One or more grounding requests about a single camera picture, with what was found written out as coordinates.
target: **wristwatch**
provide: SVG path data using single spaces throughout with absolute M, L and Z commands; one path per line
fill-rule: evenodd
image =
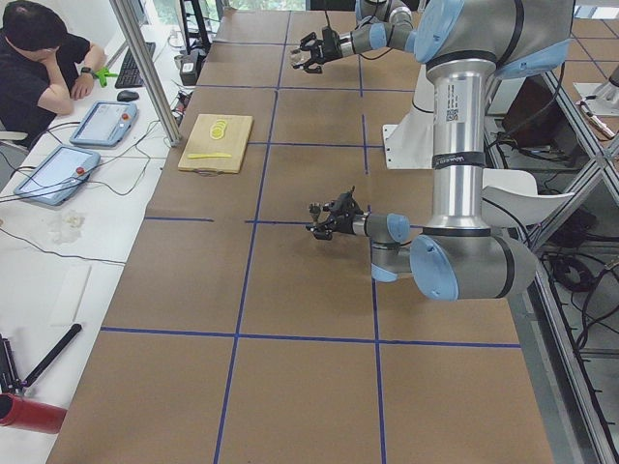
M 88 68 L 87 66 L 84 66 L 80 71 L 80 74 L 90 74 L 93 76 L 93 79 L 97 79 L 97 75 L 95 74 L 95 72 L 93 70 L 91 70 L 90 68 Z

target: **tablet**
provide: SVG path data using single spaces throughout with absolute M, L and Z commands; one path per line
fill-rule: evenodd
M 69 141 L 83 147 L 113 148 L 127 134 L 137 116 L 130 101 L 97 101 Z
M 97 152 L 59 145 L 14 190 L 15 195 L 56 206 L 75 193 L 99 164 Z

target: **label sticker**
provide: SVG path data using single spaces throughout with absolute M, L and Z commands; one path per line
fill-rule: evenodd
M 436 90 L 434 124 L 466 122 L 466 82 L 454 81 Z

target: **black hair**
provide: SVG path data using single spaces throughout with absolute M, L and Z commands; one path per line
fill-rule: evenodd
M 2 16 L 4 34 L 11 44 L 26 51 L 55 48 L 67 39 L 67 26 L 50 8 L 17 0 L 7 4 Z

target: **cardboard table surface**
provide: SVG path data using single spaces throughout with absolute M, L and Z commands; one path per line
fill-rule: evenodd
M 365 239 L 306 231 L 310 202 L 352 186 L 411 237 L 431 208 L 431 173 L 388 171 L 380 135 L 418 65 L 393 51 L 290 70 L 323 25 L 226 13 L 181 132 L 252 116 L 241 172 L 180 172 L 170 151 L 49 463 L 552 462 L 505 301 L 375 283 Z

